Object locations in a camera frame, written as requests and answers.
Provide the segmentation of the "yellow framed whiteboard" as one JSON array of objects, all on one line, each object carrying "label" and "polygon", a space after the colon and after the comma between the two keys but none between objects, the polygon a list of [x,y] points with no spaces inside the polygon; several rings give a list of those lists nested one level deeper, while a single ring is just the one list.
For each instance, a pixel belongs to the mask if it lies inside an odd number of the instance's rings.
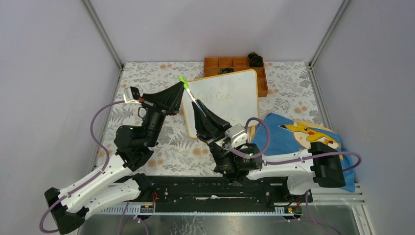
[{"label": "yellow framed whiteboard", "polygon": [[244,70],[188,81],[195,99],[231,125],[259,117],[257,73]]}]

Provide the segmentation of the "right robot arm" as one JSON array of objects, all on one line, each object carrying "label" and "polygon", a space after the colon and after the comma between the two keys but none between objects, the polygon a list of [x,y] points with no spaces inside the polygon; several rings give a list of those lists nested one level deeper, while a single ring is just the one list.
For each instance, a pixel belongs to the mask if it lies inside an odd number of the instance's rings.
[{"label": "right robot arm", "polygon": [[247,126],[231,125],[208,109],[200,100],[192,101],[196,136],[206,143],[215,162],[214,172],[231,182],[254,181],[285,177],[281,197],[288,202],[312,188],[341,188],[346,186],[344,170],[337,150],[322,142],[311,143],[308,149],[279,155],[265,155],[266,144],[259,149],[248,142]]}]

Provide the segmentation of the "green marker cap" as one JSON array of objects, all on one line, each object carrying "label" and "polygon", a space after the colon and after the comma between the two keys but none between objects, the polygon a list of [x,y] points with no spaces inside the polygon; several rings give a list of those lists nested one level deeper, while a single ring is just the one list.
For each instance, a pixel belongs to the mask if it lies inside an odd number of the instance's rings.
[{"label": "green marker cap", "polygon": [[187,81],[184,79],[184,77],[179,76],[179,77],[178,77],[178,80],[179,80],[180,82],[182,82],[184,89],[185,89],[185,90],[187,90],[187,89],[188,89],[188,83],[187,83]]}]

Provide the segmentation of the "white green whiteboard marker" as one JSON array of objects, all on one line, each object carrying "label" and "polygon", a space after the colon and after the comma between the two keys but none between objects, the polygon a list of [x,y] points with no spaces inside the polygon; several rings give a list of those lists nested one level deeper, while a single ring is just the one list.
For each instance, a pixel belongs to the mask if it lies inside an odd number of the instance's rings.
[{"label": "white green whiteboard marker", "polygon": [[192,103],[194,103],[198,110],[200,110],[202,112],[203,115],[205,115],[205,112],[202,110],[201,106],[198,104],[196,98],[194,97],[193,93],[191,92],[188,84],[186,82],[184,82],[184,90],[187,92],[189,98],[191,99]]}]

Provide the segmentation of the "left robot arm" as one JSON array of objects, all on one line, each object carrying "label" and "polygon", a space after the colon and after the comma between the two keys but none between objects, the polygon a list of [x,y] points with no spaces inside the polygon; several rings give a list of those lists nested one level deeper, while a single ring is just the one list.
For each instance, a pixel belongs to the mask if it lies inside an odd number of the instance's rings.
[{"label": "left robot arm", "polygon": [[62,235],[79,228],[92,213],[87,206],[88,199],[112,182],[134,173],[146,164],[153,155],[152,148],[158,145],[158,138],[166,116],[179,112],[186,82],[153,94],[140,94],[137,87],[124,90],[122,103],[138,104],[146,113],[140,126],[123,125],[116,132],[115,154],[99,141],[96,143],[105,151],[105,162],[79,181],[62,189],[50,188],[45,192],[49,208],[41,218],[39,228],[45,234],[59,232]]}]

